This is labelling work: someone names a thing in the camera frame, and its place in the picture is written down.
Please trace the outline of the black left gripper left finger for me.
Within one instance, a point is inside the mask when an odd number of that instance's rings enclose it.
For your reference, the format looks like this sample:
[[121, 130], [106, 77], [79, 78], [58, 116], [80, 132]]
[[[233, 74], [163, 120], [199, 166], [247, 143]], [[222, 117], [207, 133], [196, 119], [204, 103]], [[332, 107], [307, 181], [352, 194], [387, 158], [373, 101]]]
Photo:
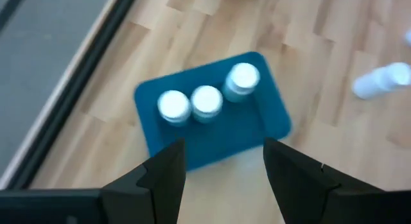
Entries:
[[179, 139], [103, 187], [108, 222], [176, 223], [185, 181], [185, 142]]

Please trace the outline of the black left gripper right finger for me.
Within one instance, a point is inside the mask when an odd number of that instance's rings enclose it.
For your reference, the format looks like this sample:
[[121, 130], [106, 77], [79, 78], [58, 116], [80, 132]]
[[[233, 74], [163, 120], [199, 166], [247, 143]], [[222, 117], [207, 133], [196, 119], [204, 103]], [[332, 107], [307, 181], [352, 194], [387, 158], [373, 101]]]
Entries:
[[263, 160], [286, 223], [334, 223], [333, 220], [325, 220], [324, 213], [329, 195], [335, 189], [382, 191], [271, 137], [264, 140]]

